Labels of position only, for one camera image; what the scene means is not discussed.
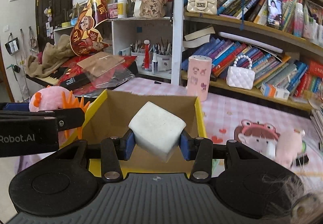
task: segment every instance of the pink cylinder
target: pink cylinder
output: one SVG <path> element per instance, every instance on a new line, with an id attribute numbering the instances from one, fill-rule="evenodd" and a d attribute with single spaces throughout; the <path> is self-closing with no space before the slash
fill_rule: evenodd
<path id="1" fill-rule="evenodd" d="M 201 55 L 188 58 L 187 94 L 205 101 L 209 90 L 212 59 Z"/>

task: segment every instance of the brown cloth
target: brown cloth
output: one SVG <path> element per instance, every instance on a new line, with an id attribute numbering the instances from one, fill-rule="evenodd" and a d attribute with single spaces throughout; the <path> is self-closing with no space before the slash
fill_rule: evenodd
<path id="1" fill-rule="evenodd" d="M 38 58 L 30 55 L 26 61 L 26 74 L 30 77 L 47 77 L 57 70 L 70 57 L 75 56 L 70 44 L 70 36 L 62 35 L 57 45 L 46 44 L 43 51 L 42 64 L 38 63 Z"/>

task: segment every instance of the phone screen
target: phone screen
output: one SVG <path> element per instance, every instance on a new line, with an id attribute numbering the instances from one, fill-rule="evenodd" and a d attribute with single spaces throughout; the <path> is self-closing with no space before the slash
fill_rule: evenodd
<path id="1" fill-rule="evenodd" d="M 268 0 L 267 26 L 280 29 L 282 24 L 282 0 Z"/>

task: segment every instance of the white block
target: white block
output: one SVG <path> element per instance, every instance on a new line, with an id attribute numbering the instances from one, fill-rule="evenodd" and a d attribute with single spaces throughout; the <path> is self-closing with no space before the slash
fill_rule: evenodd
<path id="1" fill-rule="evenodd" d="M 182 119 L 151 102 L 147 102 L 129 123 L 136 144 L 164 162 L 178 146 L 185 126 Z"/>

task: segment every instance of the table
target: table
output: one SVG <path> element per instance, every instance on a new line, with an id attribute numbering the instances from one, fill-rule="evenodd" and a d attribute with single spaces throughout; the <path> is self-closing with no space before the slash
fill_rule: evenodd
<path id="1" fill-rule="evenodd" d="M 167 83 L 155 84 L 153 80 L 143 78 L 131 79 L 115 90 L 139 95 L 186 95 L 185 87 Z M 241 126 L 243 120 L 271 124 L 278 133 L 291 128 L 304 129 L 306 139 L 313 145 L 316 145 L 319 139 L 310 119 L 230 97 L 209 93 L 207 100 L 202 102 L 202 110 L 207 136 L 219 144 L 225 144 L 227 140 L 233 139 L 236 127 Z M 310 182 L 309 185 L 315 182 L 316 186 L 322 183 L 323 187 L 323 160 L 309 146 L 306 153 L 309 163 L 304 165 L 304 168 L 292 166 L 291 170 L 304 181 Z M 218 176 L 223 170 L 223 162 L 220 162 L 212 176 Z"/>

